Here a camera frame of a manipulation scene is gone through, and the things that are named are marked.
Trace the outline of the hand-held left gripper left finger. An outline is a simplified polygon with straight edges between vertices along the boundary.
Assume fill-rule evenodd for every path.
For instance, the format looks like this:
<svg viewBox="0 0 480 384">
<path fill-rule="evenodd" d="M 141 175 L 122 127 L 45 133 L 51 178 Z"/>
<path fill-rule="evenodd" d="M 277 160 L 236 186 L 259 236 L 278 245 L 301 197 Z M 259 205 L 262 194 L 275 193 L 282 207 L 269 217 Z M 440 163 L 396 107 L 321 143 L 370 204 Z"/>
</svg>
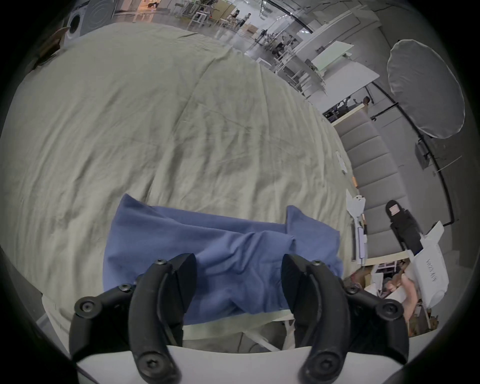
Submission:
<svg viewBox="0 0 480 384">
<path fill-rule="evenodd" d="M 72 360 L 130 351 L 147 383 L 180 383 L 181 371 L 168 346 L 183 345 L 184 316 L 196 285 L 196 257 L 184 253 L 170 261 L 154 261 L 134 284 L 81 297 L 69 330 Z"/>
</svg>

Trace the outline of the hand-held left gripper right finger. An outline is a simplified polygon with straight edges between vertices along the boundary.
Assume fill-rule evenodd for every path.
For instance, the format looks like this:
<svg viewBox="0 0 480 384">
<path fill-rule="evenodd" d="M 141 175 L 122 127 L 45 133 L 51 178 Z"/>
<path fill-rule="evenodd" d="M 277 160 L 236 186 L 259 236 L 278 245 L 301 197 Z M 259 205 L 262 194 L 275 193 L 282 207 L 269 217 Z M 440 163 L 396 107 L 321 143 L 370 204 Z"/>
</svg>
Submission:
<svg viewBox="0 0 480 384">
<path fill-rule="evenodd" d="M 349 352 L 408 362 L 409 336 L 398 301 L 345 285 L 324 262 L 296 254 L 283 257 L 281 285 L 295 320 L 295 347 L 311 347 L 300 383 L 333 383 Z"/>
</svg>

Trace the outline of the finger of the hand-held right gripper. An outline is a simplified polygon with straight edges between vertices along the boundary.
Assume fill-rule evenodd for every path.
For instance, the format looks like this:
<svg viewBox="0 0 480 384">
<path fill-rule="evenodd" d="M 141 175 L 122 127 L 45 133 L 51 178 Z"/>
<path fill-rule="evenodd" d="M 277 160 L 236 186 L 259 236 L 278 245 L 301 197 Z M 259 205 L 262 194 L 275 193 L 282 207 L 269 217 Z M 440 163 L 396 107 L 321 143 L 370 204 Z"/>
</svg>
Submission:
<svg viewBox="0 0 480 384">
<path fill-rule="evenodd" d="M 401 249 L 420 253 L 423 250 L 421 242 L 422 231 L 408 209 L 404 209 L 398 201 L 390 200 L 385 206 L 386 214 L 390 220 L 393 231 Z"/>
</svg>

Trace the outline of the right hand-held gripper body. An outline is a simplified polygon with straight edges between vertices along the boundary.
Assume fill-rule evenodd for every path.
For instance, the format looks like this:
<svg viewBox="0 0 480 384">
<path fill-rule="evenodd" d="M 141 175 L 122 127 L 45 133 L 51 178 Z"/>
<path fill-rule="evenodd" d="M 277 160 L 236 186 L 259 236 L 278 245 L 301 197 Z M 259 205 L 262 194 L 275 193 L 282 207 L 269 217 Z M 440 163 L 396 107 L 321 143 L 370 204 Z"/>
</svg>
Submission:
<svg viewBox="0 0 480 384">
<path fill-rule="evenodd" d="M 408 247 L 412 272 L 410 276 L 419 288 L 426 309 L 431 309 L 444 298 L 449 284 L 447 267 L 439 241 L 444 226 L 437 222 L 426 235 L 419 235 L 414 247 Z"/>
</svg>

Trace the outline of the person's right hand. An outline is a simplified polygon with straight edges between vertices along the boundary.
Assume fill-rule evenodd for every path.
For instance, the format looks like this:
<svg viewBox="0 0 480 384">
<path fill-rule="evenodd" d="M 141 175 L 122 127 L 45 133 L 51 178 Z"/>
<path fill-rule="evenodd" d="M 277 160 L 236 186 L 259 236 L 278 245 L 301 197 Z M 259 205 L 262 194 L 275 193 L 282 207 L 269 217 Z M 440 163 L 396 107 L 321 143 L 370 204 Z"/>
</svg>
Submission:
<svg viewBox="0 0 480 384">
<path fill-rule="evenodd" d="M 405 323 L 408 325 L 415 312 L 419 297 L 415 282 L 405 273 L 399 275 L 400 280 L 389 280 L 385 283 L 385 289 L 389 293 L 387 299 L 402 304 Z"/>
</svg>

